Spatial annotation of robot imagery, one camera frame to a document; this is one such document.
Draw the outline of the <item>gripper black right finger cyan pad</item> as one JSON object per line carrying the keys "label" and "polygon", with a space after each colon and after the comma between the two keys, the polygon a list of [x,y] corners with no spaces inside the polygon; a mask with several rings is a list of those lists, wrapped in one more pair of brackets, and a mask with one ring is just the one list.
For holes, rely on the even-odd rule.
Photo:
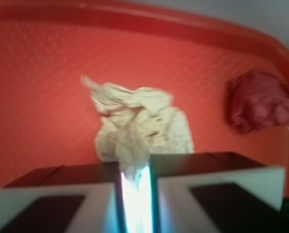
{"label": "gripper black right finger cyan pad", "polygon": [[155,233],[289,233],[285,169],[234,152],[150,158]]}

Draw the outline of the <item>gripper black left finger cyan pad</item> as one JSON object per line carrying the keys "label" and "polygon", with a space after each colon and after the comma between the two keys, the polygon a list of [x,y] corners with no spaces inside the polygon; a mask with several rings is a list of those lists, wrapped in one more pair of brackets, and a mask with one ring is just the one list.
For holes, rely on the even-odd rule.
{"label": "gripper black left finger cyan pad", "polygon": [[116,162],[39,168],[0,188],[0,233],[123,233]]}

